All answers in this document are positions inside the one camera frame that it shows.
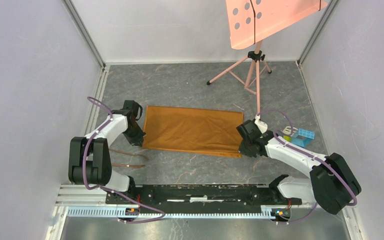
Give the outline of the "orange cloth napkin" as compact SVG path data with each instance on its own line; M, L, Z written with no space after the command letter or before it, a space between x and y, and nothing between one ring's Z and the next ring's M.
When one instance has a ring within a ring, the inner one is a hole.
M243 121L238 111L149 105L143 148L241 158L237 127Z

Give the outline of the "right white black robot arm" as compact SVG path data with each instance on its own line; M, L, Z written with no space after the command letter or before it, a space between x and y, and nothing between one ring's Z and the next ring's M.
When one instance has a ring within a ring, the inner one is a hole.
M288 142L269 130L258 118L237 126L242 141L238 151L248 157L278 160L305 175L305 178L282 176L269 189L269 199L282 204L287 199L315 203L336 215L346 206L355 206L362 187L343 156L325 155Z

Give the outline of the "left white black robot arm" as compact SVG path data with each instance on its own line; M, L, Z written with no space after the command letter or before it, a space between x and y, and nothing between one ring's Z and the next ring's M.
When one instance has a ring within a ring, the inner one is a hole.
M146 134L137 123L143 108L134 100L125 100L122 108L115 110L93 97L89 96L87 100L108 115L94 131L70 141L68 179L89 190L101 188L106 192L118 192L120 200L131 204L137 198L134 179L112 169L110 146L119 135L123 135L131 146L143 145Z

